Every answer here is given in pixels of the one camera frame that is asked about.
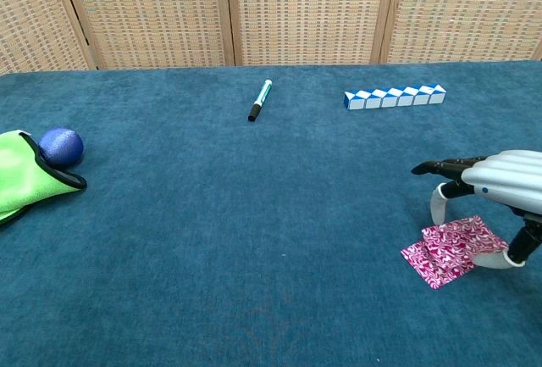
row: green towel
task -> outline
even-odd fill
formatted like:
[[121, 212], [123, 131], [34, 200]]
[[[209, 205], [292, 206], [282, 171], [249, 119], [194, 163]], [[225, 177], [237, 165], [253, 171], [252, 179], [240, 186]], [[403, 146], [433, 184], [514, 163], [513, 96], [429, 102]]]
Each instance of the green towel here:
[[0, 134], [0, 225], [40, 200], [85, 188], [80, 176], [51, 168], [30, 134]]

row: silver robotic hand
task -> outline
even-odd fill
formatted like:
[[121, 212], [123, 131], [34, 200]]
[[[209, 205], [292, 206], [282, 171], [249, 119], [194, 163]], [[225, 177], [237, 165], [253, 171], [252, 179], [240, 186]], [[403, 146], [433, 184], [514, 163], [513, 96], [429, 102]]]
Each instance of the silver robotic hand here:
[[522, 267], [542, 242], [542, 153], [512, 150], [489, 157], [427, 161], [412, 173], [451, 179], [438, 185], [431, 197], [431, 217], [436, 225], [445, 221], [448, 199], [473, 193], [503, 203], [523, 217], [525, 226], [507, 250], [479, 254], [473, 259], [475, 264], [496, 269]]

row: pink patterned cloth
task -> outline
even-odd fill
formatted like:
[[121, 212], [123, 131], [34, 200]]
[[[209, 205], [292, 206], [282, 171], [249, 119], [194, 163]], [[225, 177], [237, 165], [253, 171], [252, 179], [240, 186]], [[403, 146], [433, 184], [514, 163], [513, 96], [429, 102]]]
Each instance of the pink patterned cloth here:
[[423, 240], [401, 250], [406, 261], [433, 289], [474, 269], [472, 258], [507, 248], [479, 216], [433, 225], [422, 230]]

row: wicker panel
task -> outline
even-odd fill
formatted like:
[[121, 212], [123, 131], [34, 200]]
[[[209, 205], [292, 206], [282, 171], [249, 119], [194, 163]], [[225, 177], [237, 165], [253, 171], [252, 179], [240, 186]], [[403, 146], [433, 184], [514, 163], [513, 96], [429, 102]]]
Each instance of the wicker panel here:
[[103, 68], [225, 63], [219, 0], [77, 0]]
[[61, 0], [0, 4], [0, 75], [88, 69]]
[[230, 1], [237, 63], [369, 62], [380, 0]]
[[542, 0], [400, 0], [391, 63], [528, 59]]

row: green marker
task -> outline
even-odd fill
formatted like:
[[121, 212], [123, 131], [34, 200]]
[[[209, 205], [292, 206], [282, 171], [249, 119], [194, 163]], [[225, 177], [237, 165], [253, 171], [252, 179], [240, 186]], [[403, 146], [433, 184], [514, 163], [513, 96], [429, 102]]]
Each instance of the green marker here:
[[269, 90], [271, 90], [271, 85], [273, 82], [270, 79], [267, 79], [262, 86], [262, 90], [260, 90], [260, 94], [257, 96], [256, 101], [252, 105], [251, 113], [248, 115], [249, 121], [254, 121], [258, 114], [260, 114], [260, 110], [262, 109], [263, 102], [265, 102], [265, 98], [268, 96]]

